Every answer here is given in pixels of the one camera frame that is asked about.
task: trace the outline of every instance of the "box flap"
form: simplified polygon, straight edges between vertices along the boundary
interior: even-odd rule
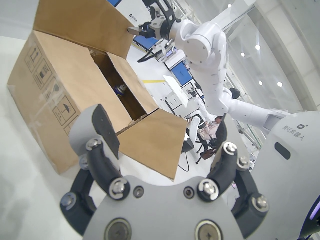
[[[88,48],[56,36],[33,32],[80,111],[101,103],[116,132],[129,125],[130,115],[95,64]]]
[[[33,29],[126,58],[130,26],[107,0],[39,0]]]
[[[114,54],[108,53],[108,56],[111,59],[113,66],[120,74],[125,84],[129,87],[135,98],[141,104],[145,112],[150,114],[158,109],[158,105],[155,103],[148,90],[141,85],[140,80],[130,64],[125,59]]]
[[[186,128],[186,120],[158,109],[118,135],[119,151],[174,179]]]

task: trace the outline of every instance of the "robot logo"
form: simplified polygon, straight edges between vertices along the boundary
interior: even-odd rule
[[[129,17],[137,22],[137,19],[132,14],[130,14]]]
[[[303,128],[307,127],[307,126],[308,126],[308,125],[299,124],[299,125],[297,125],[297,128],[298,128],[298,129],[303,129]]]

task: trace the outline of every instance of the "bolt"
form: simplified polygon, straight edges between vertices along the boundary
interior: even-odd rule
[[[139,199],[143,196],[143,194],[144,194],[144,189],[142,186],[137,186],[134,188],[133,195],[135,198]]]
[[[125,185],[121,181],[117,181],[112,188],[112,191],[115,194],[122,193],[124,190],[125,190]]]
[[[88,151],[91,151],[93,148],[97,147],[100,144],[101,144],[101,140],[100,139],[92,138],[86,143],[85,148]]]
[[[267,208],[268,203],[267,203],[266,198],[264,196],[260,196],[257,198],[257,206],[259,208]]]
[[[211,194],[213,194],[213,193],[216,192],[216,189],[215,189],[215,187],[214,187],[213,184],[210,184],[210,183],[206,182],[206,183],[204,183],[204,185],[203,185],[203,191],[204,191],[206,194],[211,195]]]
[[[77,201],[77,196],[73,192],[68,192],[61,198],[60,203],[65,207],[65,210],[71,209]]]
[[[241,158],[239,158],[239,164],[240,164],[241,166],[245,166],[245,165],[248,164],[248,161],[246,161],[246,158],[245,158],[245,157],[241,157]]]
[[[228,144],[226,146],[226,149],[229,151],[229,152],[235,152],[236,151],[236,146],[235,145],[232,145],[232,144]]]
[[[201,221],[195,229],[196,240],[221,240],[219,227],[210,220]]]
[[[73,203],[73,198],[70,195],[67,195],[61,199],[61,204],[63,206],[69,206]]]
[[[259,196],[258,198],[252,197],[251,202],[252,205],[261,213],[265,213],[269,210],[267,198],[263,195]]]
[[[82,168],[83,170],[89,169],[87,154],[83,154],[79,157],[79,165],[80,165],[80,168]]]
[[[219,196],[217,184],[209,178],[205,178],[199,183],[198,190],[208,195],[211,201],[214,201]]]
[[[187,199],[192,199],[193,196],[194,196],[194,194],[195,194],[195,193],[194,193],[193,188],[191,188],[191,187],[189,187],[189,186],[185,187],[184,190],[183,190],[183,195],[184,195]]]
[[[130,240],[131,226],[123,218],[112,220],[105,229],[104,240]]]

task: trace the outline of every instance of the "can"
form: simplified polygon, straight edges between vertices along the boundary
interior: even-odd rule
[[[125,84],[116,85],[113,87],[113,91],[119,98],[121,98],[122,96],[124,96],[126,88],[127,88],[127,85]]]

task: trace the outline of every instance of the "shipping label symbol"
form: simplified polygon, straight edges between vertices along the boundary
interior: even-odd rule
[[[42,95],[49,104],[49,107],[53,109],[63,98],[65,90],[61,86],[60,82],[55,77],[52,77],[48,85],[45,87]]]
[[[49,68],[46,60],[43,58],[40,62],[40,65],[36,68],[35,72],[33,73],[33,79],[37,83],[39,89],[43,88],[43,86],[47,83],[51,75],[52,71]]]
[[[76,113],[67,96],[63,96],[52,111],[61,125],[64,125]]]
[[[39,50],[38,46],[34,44],[28,51],[27,55],[24,58],[26,65],[29,68],[29,71],[32,73],[35,67],[38,65],[40,59],[42,58],[42,53]]]
[[[70,123],[68,123],[68,125],[65,127],[65,128],[63,128],[64,129],[64,131],[65,131],[65,133],[69,136],[69,133],[70,133],[70,130],[71,130],[71,127],[73,126],[73,124],[76,122],[76,120],[78,119],[78,115],[70,122]]]

